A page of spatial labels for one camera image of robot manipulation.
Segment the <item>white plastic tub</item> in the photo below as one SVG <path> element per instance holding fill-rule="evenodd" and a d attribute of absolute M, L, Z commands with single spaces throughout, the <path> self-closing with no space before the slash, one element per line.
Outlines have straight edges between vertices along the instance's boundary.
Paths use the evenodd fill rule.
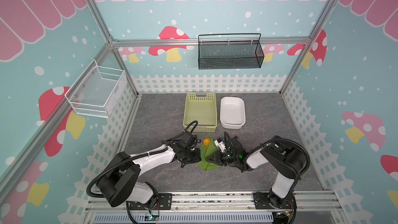
<path fill-rule="evenodd" d="M 246 123 L 245 103 L 239 97 L 226 96 L 221 99 L 221 125 L 226 129 L 238 130 Z"/>

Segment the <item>green perforated plastic basket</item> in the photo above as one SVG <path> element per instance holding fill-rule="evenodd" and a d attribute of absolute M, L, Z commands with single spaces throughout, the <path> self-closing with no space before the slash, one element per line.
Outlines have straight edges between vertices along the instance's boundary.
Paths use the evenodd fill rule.
<path fill-rule="evenodd" d="M 187 93 L 184 107 L 183 126 L 198 121 L 195 132 L 215 132 L 217 120 L 217 98 L 215 93 Z"/>

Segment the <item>orange plastic spoon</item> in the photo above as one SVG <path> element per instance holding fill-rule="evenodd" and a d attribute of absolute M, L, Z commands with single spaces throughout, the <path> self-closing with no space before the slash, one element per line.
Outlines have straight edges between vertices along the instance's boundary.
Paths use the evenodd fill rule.
<path fill-rule="evenodd" d="M 203 144 L 208 147 L 210 145 L 210 139 L 206 138 L 203 140 Z"/>

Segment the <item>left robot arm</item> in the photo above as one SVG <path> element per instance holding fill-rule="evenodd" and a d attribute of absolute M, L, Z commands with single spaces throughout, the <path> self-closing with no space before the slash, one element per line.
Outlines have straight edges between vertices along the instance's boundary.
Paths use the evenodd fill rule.
<path fill-rule="evenodd" d="M 91 198 L 104 198 L 111 207 L 126 203 L 129 207 L 137 203 L 151 210 L 160 206 L 161 195 L 148 182 L 138 183 L 138 178 L 163 164 L 174 161 L 184 168 L 188 164 L 196 164 L 201 159 L 201 150 L 197 144 L 201 141 L 193 133 L 198 125 L 195 120 L 188 124 L 184 131 L 166 141 L 156 149 L 136 155 L 128 155 L 122 151 L 115 155 L 108 166 L 86 188 Z"/>

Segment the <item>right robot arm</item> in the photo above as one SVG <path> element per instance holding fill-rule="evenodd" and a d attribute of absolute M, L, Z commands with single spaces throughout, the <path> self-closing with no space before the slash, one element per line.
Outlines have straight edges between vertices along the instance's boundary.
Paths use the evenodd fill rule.
<path fill-rule="evenodd" d="M 206 157 L 206 161 L 218 166 L 231 166 L 241 172 L 252 171 L 264 164 L 271 164 L 277 171 L 277 176 L 271 189 L 266 195 L 255 194 L 256 208 L 271 207 L 281 209 L 287 202 L 292 207 L 294 188 L 301 176 L 311 164 L 307 150 L 299 143 L 274 136 L 247 152 L 238 141 L 238 137 L 231 138 L 227 132 L 224 138 L 214 141 L 217 150 Z"/>

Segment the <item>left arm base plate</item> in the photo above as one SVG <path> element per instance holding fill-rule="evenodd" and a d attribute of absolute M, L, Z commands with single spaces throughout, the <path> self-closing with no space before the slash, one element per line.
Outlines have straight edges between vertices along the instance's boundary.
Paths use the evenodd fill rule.
<path fill-rule="evenodd" d="M 130 210 L 170 210 L 172 204 L 172 194 L 155 194 L 146 203 L 138 201 L 129 202 Z"/>

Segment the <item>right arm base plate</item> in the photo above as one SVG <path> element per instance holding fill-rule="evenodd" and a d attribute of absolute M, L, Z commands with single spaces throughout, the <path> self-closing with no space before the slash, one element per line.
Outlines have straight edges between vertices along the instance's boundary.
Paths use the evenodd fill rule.
<path fill-rule="evenodd" d="M 253 194 L 256 209 L 288 209 L 293 210 L 292 192 L 289 192 L 285 198 L 280 198 L 273 192 L 255 192 Z"/>

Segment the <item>aluminium mounting rail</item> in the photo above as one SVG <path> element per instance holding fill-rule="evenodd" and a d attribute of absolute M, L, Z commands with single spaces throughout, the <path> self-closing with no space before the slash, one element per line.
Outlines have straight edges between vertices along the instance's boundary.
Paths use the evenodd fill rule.
<path fill-rule="evenodd" d="M 296 191 L 293 210 L 256 209 L 258 191 L 171 191 L 170 210 L 130 210 L 91 200 L 82 224 L 347 224 L 348 218 L 330 190 Z"/>

